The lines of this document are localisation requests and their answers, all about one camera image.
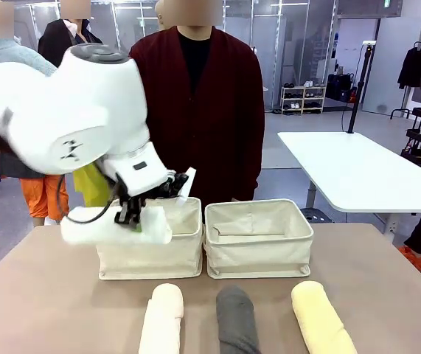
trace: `maroon cardigan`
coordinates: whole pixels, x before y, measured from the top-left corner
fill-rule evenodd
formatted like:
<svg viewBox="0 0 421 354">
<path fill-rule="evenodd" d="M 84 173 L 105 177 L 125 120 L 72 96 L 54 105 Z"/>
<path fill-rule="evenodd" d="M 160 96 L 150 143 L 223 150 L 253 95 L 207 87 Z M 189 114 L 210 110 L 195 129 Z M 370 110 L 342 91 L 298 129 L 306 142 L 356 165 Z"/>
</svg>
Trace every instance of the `maroon cardigan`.
<svg viewBox="0 0 421 354">
<path fill-rule="evenodd" d="M 261 69 L 251 48 L 213 28 L 194 94 L 176 27 L 144 37 L 130 56 L 145 87 L 151 141 L 165 166 L 197 170 L 191 195 L 204 206 L 251 200 L 265 122 Z"/>
</svg>

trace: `black stand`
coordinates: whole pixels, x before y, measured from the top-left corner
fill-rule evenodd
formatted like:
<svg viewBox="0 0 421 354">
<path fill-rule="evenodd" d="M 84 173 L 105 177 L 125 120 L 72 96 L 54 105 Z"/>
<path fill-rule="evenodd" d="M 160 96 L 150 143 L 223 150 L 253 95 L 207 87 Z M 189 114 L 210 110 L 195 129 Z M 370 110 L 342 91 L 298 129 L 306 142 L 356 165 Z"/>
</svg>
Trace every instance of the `black stand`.
<svg viewBox="0 0 421 354">
<path fill-rule="evenodd" d="M 372 46 L 367 46 L 366 54 L 364 55 L 363 71 L 361 72 L 361 77 L 358 84 L 358 90 L 356 91 L 356 101 L 355 101 L 354 107 L 352 108 L 351 120 L 349 121 L 349 128 L 347 131 L 348 134 L 354 133 L 352 129 L 355 127 L 356 114 L 358 113 L 359 102 L 361 101 L 361 94 L 363 93 L 363 87 L 365 83 L 364 78 L 367 73 L 367 66 L 369 65 L 369 58 L 371 57 L 371 54 L 372 54 Z"/>
</svg>

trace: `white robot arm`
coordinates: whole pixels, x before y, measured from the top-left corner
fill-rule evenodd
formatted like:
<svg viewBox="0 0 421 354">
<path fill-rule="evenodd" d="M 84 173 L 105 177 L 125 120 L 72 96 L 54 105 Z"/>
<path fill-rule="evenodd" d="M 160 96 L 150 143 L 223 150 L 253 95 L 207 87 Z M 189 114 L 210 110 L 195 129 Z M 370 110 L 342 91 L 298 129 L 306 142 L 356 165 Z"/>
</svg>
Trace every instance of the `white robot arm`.
<svg viewBox="0 0 421 354">
<path fill-rule="evenodd" d="M 161 162 L 146 116 L 136 63 L 108 46 L 73 46 L 51 77 L 0 63 L 0 135 L 41 173 L 63 175 L 95 162 L 119 185 L 116 223 L 136 225 L 146 198 L 173 197 L 188 181 Z"/>
</svg>

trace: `black cable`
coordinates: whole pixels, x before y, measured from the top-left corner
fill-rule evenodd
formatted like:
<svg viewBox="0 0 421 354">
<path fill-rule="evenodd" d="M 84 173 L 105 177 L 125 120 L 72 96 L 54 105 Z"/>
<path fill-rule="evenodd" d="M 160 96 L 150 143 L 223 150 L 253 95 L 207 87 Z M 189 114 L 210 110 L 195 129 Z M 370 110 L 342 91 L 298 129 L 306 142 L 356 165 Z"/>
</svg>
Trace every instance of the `black cable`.
<svg viewBox="0 0 421 354">
<path fill-rule="evenodd" d="M 64 181 L 64 175 L 62 175 L 61 177 L 60 177 L 60 181 L 58 182 L 58 188 L 56 189 L 56 203 L 57 203 L 57 205 L 58 205 L 58 209 L 59 209 L 59 211 L 60 211 L 60 214 L 61 214 L 61 216 L 63 217 L 63 218 L 67 218 L 69 221 L 72 221 L 73 223 L 92 223 L 92 222 L 94 222 L 95 220 L 97 220 L 97 219 L 99 219 L 99 218 L 101 218 L 104 214 L 105 214 L 105 212 L 107 212 L 107 210 L 108 210 L 108 208 L 110 207 L 110 205 L 112 205 L 112 203 L 113 203 L 113 201 L 114 201 L 114 199 L 115 199 L 115 196 L 116 196 L 116 192 L 117 192 L 117 190 L 118 190 L 118 186 L 119 186 L 119 184 L 117 183 L 117 184 L 115 184 L 115 186 L 114 186 L 114 188 L 112 189 L 112 192 L 111 192 L 111 194 L 110 194 L 110 197 L 108 197 L 108 201 L 107 201 L 107 204 L 104 206 L 104 209 L 102 209 L 102 211 L 99 213 L 99 214 L 97 214 L 96 216 L 94 216 L 91 220 L 87 220 L 87 221 L 79 221 L 79 220 L 75 220 L 75 219 L 72 219 L 72 218 L 70 218 L 62 209 L 61 209 L 61 203 L 60 203 L 60 189 L 61 189 L 61 184 L 63 183 L 63 181 Z"/>
<path fill-rule="evenodd" d="M 363 48 L 364 48 L 364 44 L 361 46 L 361 52 L 359 53 L 358 65 L 356 66 L 356 74 L 355 74 L 354 80 L 356 80 L 356 77 L 358 76 L 359 63 L 361 62 L 361 56 L 363 55 Z M 341 131 L 343 132 L 344 132 L 344 126 L 343 126 L 344 112 L 346 112 L 346 108 L 348 108 L 348 105 L 349 105 L 349 100 L 348 102 L 346 102 L 346 105 L 344 106 L 343 114 L 341 115 Z"/>
</svg>

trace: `white tabletop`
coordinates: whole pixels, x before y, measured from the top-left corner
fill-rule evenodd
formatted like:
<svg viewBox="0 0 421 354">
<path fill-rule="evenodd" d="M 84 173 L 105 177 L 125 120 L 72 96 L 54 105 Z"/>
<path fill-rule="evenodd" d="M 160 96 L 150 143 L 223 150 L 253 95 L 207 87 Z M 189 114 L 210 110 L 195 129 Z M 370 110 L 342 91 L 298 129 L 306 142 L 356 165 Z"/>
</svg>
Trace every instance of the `white tabletop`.
<svg viewBox="0 0 421 354">
<path fill-rule="evenodd" d="M 365 136 L 310 132 L 279 137 L 333 208 L 421 212 L 421 167 Z"/>
</svg>

